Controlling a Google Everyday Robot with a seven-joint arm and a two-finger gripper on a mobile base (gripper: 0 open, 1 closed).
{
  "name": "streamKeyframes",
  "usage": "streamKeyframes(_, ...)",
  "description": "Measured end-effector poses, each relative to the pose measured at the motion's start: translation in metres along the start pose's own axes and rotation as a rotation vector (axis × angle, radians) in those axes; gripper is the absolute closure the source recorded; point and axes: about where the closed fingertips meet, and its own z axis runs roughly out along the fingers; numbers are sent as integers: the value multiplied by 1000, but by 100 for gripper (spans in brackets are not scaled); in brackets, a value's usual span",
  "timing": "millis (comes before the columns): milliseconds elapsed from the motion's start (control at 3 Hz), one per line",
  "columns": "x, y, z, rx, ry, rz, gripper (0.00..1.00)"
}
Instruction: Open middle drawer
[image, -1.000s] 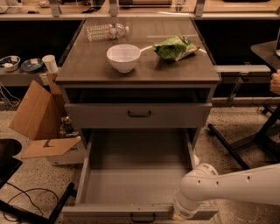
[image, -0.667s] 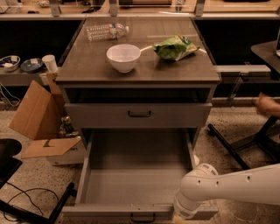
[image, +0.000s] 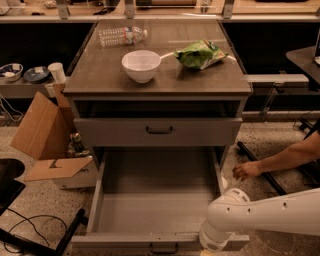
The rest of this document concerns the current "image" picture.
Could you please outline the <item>person's forearm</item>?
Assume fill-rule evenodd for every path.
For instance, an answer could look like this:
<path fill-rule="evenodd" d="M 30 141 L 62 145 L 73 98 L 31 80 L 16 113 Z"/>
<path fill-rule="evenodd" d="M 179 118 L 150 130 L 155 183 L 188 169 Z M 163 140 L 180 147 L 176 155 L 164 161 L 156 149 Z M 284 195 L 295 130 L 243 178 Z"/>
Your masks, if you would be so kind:
<path fill-rule="evenodd" d="M 291 169 L 319 158 L 320 134 L 314 132 L 303 141 L 292 144 L 283 151 L 260 160 L 259 171 L 266 173 Z"/>

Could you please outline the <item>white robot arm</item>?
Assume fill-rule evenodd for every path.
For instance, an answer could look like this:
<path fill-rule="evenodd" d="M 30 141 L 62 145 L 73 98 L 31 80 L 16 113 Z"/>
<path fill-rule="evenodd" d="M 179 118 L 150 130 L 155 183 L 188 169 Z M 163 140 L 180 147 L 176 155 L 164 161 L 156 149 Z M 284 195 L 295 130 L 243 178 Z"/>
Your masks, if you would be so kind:
<path fill-rule="evenodd" d="M 228 249 L 238 231 L 267 230 L 320 235 L 320 189 L 251 201 L 240 189 L 229 189 L 207 208 L 199 232 L 209 252 Z"/>

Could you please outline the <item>person's bare hand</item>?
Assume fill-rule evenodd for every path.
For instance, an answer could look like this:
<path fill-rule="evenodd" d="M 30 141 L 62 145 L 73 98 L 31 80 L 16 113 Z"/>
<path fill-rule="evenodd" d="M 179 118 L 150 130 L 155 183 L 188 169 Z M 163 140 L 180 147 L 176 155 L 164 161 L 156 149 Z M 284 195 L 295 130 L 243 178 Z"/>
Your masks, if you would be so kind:
<path fill-rule="evenodd" d="M 233 177 L 236 180 L 244 181 L 248 178 L 257 177 L 263 173 L 259 161 L 246 162 L 236 165 L 233 170 Z"/>

